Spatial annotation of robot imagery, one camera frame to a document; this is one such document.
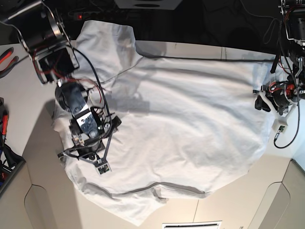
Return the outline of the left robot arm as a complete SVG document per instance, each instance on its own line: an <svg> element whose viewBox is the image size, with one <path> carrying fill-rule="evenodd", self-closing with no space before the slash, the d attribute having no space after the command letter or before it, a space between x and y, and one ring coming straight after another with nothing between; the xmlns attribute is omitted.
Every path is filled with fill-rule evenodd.
<svg viewBox="0 0 305 229"><path fill-rule="evenodd" d="M271 112L280 126L288 126L287 119L296 108L297 103L305 98L305 2L303 0L281 0L279 8L283 17L282 27L285 29L286 40L289 42L285 49L279 43L280 51L274 59L271 73L283 58L292 62L292 70L284 81L273 81L262 85L257 96L255 109Z"/></svg>

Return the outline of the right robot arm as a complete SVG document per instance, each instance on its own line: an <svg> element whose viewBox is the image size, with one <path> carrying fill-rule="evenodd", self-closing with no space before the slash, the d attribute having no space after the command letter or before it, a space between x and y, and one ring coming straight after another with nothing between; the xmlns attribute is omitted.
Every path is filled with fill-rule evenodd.
<svg viewBox="0 0 305 229"><path fill-rule="evenodd" d="M18 40L27 52L42 84L55 83L55 98L71 114L69 132L73 147L59 158L70 157L94 165L99 173L110 170L107 161L112 134L121 124L110 112L99 79L90 81L97 88L100 104L93 105L86 79L76 79L79 68L76 54L61 17L42 0L8 0L0 3L0 21L17 31Z"/></svg>

